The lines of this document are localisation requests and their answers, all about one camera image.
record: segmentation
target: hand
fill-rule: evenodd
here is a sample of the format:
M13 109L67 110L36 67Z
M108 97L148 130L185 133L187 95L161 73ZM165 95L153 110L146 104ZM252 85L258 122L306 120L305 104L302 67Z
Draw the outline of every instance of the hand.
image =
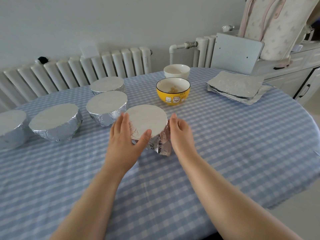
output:
M170 137L174 152L179 159L193 153L197 153L193 134L188 123L178 119L174 113L170 118Z
M150 140L152 131L146 130L138 143L131 140L129 114L121 114L110 129L109 145L106 150L105 165L123 175L136 163L142 151Z

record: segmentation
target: aluminum foil sheet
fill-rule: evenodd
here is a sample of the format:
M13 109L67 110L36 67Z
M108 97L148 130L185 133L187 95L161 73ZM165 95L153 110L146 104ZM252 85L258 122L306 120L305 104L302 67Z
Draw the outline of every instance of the aluminum foil sheet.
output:
M0 150L14 149L24 144L32 135L29 118L24 111L11 110L0 113Z
M90 89L94 95L109 91L126 92L125 81L117 76L101 78L91 84Z
M120 91L110 91L91 98L86 109L91 118L101 126L109 126L127 110L128 97Z
M75 104L59 104L38 113L30 129L49 141L70 140L82 124L82 115Z
M170 156L170 129L165 111L154 105L138 105L128 109L130 116L130 131L133 143L137 143L142 134L151 129L152 134L147 149Z
M248 76L221 71L207 82L218 92L230 94L239 98L251 99L263 83L263 76Z
M218 90L214 89L213 87L211 87L210 85L208 85L207 90L210 91L210 92L218 93L218 94L220 94L222 96L225 96L226 98L229 98L231 100L235 100L235 101L238 101L238 102L246 104L246 105L252 105L255 102L257 102L262 97L262 95L264 95L272 87L273 86L262 85L259 88L258 92L254 95L253 98L243 98L243 97L230 95L228 93L224 93L224 92L218 91Z

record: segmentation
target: floor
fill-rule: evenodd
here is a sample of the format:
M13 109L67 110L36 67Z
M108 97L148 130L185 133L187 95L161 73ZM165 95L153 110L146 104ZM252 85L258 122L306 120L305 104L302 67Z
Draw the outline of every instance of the floor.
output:
M320 89L304 108L320 128ZM304 240L320 240L320 179L310 189L297 194L274 210L276 218L295 231Z

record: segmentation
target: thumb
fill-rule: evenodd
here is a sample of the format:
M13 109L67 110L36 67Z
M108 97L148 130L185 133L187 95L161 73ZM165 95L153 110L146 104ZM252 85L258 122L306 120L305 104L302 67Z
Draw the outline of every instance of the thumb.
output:
M147 129L140 137L138 143L135 145L138 148L138 150L140 151L140 153L142 153L142 151L146 148L146 146L150 140L151 133L152 133L152 130Z
M176 131L179 129L179 126L178 126L178 119L177 119L177 115L176 113L173 113L171 115L171 118L170 118L170 130L171 131Z

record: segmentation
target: white wall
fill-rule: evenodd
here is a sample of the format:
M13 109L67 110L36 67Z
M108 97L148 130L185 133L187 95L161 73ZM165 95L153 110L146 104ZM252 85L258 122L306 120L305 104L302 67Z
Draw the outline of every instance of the white wall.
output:
M147 46L153 71L169 64L169 46L239 25L245 0L1 0L0 69L81 54L83 40L99 51ZM175 63L192 64L179 50Z

